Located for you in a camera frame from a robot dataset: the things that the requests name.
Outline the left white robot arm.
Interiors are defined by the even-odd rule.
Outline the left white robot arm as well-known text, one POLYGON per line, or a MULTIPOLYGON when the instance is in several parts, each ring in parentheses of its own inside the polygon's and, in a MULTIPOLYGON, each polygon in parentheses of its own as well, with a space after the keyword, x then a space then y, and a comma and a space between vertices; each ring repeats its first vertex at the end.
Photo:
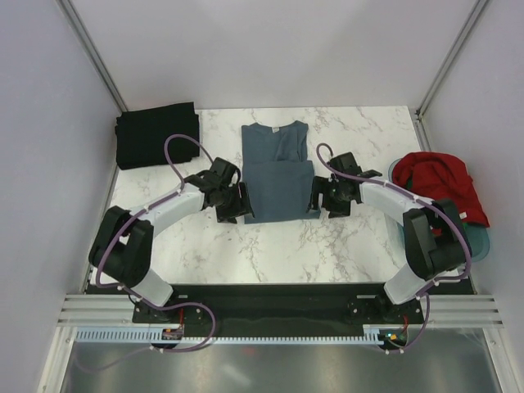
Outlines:
POLYGON ((151 266, 155 238, 180 220, 214 209, 220 223, 234 224, 253 209, 240 169, 216 158, 209 169, 182 178, 166 194, 143 206, 112 206, 103 216, 89 263, 113 279, 135 307, 134 323, 184 323, 194 309, 198 320, 214 318, 202 305, 179 298, 151 266))

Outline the blue-grey t-shirt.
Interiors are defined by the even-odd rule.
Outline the blue-grey t-shirt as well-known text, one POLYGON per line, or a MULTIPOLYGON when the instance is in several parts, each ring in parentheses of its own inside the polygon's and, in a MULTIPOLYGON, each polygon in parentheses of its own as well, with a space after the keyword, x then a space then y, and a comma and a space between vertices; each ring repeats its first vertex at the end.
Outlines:
POLYGON ((314 166, 308 159, 308 131, 300 121, 242 126, 242 178, 254 211, 246 224, 319 218, 320 212, 309 208, 314 166))

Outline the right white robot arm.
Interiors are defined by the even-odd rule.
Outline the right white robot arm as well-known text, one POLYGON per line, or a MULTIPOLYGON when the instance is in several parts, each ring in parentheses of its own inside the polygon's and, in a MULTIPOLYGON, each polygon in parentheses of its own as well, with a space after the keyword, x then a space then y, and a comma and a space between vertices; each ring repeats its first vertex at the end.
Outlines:
POLYGON ((352 203, 364 204, 403 229, 406 263, 374 299, 372 309, 380 320, 396 321, 404 304, 442 282, 459 282, 469 275, 471 246, 453 201, 419 196, 374 169, 364 171, 350 152, 321 163, 331 174, 314 177, 309 210, 325 209, 330 218, 344 218, 350 216, 352 203))

